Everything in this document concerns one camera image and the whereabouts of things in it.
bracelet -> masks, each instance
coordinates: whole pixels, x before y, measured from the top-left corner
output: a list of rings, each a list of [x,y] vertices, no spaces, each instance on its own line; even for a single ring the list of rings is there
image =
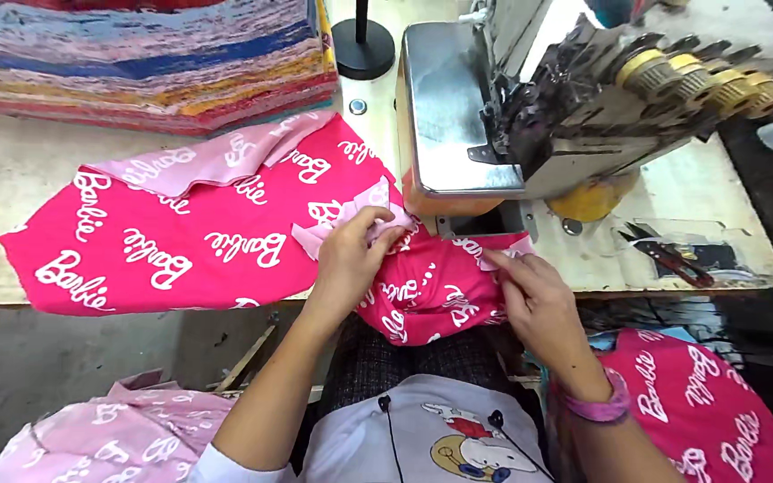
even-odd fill
[[[610,400],[607,402],[586,402],[563,394],[565,406],[569,411],[596,423],[609,423],[628,414],[631,397],[628,394],[625,379],[613,369],[605,367],[604,372],[607,381],[613,387],[613,395],[610,396]]]

metal cover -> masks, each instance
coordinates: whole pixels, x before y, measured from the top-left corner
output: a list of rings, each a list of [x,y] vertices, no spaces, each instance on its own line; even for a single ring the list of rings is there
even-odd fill
[[[471,26],[413,24],[404,31],[402,62],[411,110],[417,187],[431,197],[520,198],[521,168],[472,161],[467,149],[488,145],[473,63]]]

pink garment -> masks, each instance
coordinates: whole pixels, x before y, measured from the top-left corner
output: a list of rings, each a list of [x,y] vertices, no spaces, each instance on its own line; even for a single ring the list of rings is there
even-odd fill
[[[599,358],[628,383],[631,413],[689,481],[772,481],[773,415],[703,346],[624,329]]]
[[[233,401],[159,382],[159,370],[116,382],[106,397],[26,424],[0,455],[0,482],[185,481]]]
[[[156,194],[179,198],[198,182],[228,186],[255,174],[262,163],[273,166],[334,115],[332,111],[296,114],[278,123],[242,127],[204,143],[89,166]],[[328,165],[319,158],[306,162],[318,169]],[[300,180],[315,184],[318,176],[319,171],[313,170]]]
[[[387,179],[381,176],[381,180],[374,183],[369,189],[356,195],[351,201],[342,203],[341,208],[335,211],[335,206],[318,207],[310,206],[312,218],[318,218],[319,222],[309,228],[301,228],[294,224],[291,227],[291,236],[300,243],[311,259],[318,259],[318,251],[321,243],[332,233],[333,229],[339,225],[347,223],[354,215],[359,212],[363,206],[381,206],[389,208],[395,218],[391,222],[375,223],[369,231],[366,232],[366,241],[371,245],[377,240],[381,233],[393,226],[402,226],[405,229],[413,229],[416,222],[404,211],[404,208],[398,204],[390,203],[391,199],[401,202],[401,193]]]
[[[483,247],[534,253],[527,234],[444,240],[417,223],[392,247],[357,313],[396,346],[505,322],[496,275],[482,267]]]
[[[338,210],[383,176],[393,181],[337,116],[272,169],[262,166],[231,186],[195,186],[183,199],[82,167],[0,243],[41,311],[252,307],[315,280],[317,264],[288,239],[291,225],[321,221],[324,210]]]

hand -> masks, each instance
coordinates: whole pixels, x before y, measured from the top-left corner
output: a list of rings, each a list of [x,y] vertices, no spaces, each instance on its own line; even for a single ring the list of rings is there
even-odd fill
[[[484,251],[500,268],[498,277],[510,324],[539,359],[583,401],[607,401],[611,387],[592,353],[574,303],[574,293],[548,262],[535,255],[510,258]]]
[[[336,326],[350,314],[371,287],[387,250],[404,233],[404,228],[388,229],[371,248],[366,243],[366,231],[375,219],[393,218],[395,215],[387,208],[365,206],[324,240],[318,254],[318,278],[304,311],[326,315]]]

white table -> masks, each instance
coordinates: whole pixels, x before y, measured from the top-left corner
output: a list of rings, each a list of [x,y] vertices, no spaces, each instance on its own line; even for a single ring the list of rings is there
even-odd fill
[[[452,20],[469,2],[455,0],[372,0],[370,18],[377,20],[400,46],[404,27],[416,21]],[[354,2],[327,0],[331,21],[353,17]],[[571,28],[579,0],[558,0],[539,33],[559,41]],[[530,52],[538,62],[544,43]],[[396,70],[372,82],[342,79],[336,108],[366,140],[388,168],[398,166],[395,112]],[[361,116],[347,111],[352,99],[369,110]],[[24,222],[73,178],[83,163],[127,157],[160,148],[180,147],[196,140],[154,133],[68,125],[0,115],[0,234]],[[642,176],[610,216],[581,236],[569,236],[545,204],[533,202],[539,230],[539,253],[562,273],[575,292],[594,297],[640,295],[644,291],[695,291],[679,279],[659,280],[646,255],[623,247],[616,228],[624,221],[650,221],[662,233],[699,233],[711,241],[728,240],[739,260],[757,273],[755,280],[721,283],[712,291],[761,289],[773,286],[773,248],[744,187],[719,139],[697,141],[642,168]],[[301,293],[291,298],[305,298]],[[25,292],[0,247],[0,306],[25,305]]]

